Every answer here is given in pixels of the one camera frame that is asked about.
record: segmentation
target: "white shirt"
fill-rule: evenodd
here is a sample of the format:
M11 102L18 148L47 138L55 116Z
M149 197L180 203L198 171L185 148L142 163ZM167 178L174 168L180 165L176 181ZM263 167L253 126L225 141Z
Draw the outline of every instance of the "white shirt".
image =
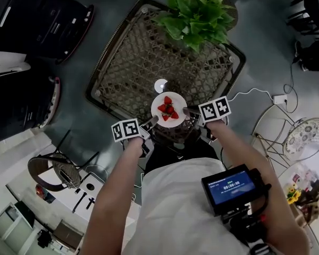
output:
M247 255L249 249L213 216L201 184L222 171L219 160L200 158L149 172L136 232L123 255Z

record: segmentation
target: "gray floor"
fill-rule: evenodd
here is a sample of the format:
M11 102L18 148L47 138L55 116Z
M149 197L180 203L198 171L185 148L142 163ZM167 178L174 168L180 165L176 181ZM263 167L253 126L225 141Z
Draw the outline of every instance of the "gray floor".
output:
M97 164L111 172L122 152L111 135L109 115L86 101L84 91L92 70L117 25L137 0L78 0L96 6L95 19L84 41L69 59L60 66L49 61L52 70L61 78L62 97L52 124L46 133L54 144L67 129L72 133L62 150L78 164L85 162L95 151L101 155ZM234 0L239 11L239 22L230 32L230 40L247 56L247 64L229 97L252 87L268 90L272 95L283 93L283 84L290 82L289 65L294 56L296 33L285 24L286 17L295 9L291 0ZM319 115L319 74L302 72L294 66L295 88L299 95L296 117ZM257 118L270 105L264 93L252 92L239 96L231 103L230 126L244 139L250 134ZM289 96L289 109L295 105L295 96ZM140 190L135 190L140 202Z

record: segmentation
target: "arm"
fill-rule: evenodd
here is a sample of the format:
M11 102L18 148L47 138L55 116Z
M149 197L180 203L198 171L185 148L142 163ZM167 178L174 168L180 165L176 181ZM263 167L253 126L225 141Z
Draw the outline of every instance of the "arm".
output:
M129 142L100 190L80 254L121 254L142 143L141 138Z
M250 170L256 168L260 171L264 183L272 185L268 206L263 212L266 215L267 243L285 255L309 254L307 236L297 225L271 164L252 146L237 137L224 123L215 121L208 123L207 126L213 136L218 138L234 166L246 164ZM263 199L254 201L251 205L252 210L260 208L263 202Z

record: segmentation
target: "digital display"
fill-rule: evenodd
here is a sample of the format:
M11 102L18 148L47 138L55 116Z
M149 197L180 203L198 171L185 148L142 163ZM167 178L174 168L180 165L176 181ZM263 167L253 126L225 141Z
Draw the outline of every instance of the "digital display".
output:
M208 187L216 205L255 189L245 171L208 183Z

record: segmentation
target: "red strawberry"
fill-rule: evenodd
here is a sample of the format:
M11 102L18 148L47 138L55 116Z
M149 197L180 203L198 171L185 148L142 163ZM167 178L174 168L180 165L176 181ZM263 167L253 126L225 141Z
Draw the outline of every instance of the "red strawberry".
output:
M168 116L168 115L164 115L164 114L162 114L162 117L163 117L163 120L164 120L164 121L166 121L166 120L168 120L168 119L169 119L169 116Z
M170 105L170 104L172 103L171 98L168 97L168 96L164 97L164 103L165 103L166 105Z
M164 104L158 106L157 109L159 109L162 113L165 113L165 105Z
M177 112L173 112L172 115L170 115L170 116L173 119L178 119L179 118L179 115L177 114Z
M166 108L166 113L168 113L168 114L172 114L174 111L175 111L175 110L174 110L174 107L173 107L173 106L168 106L168 107Z

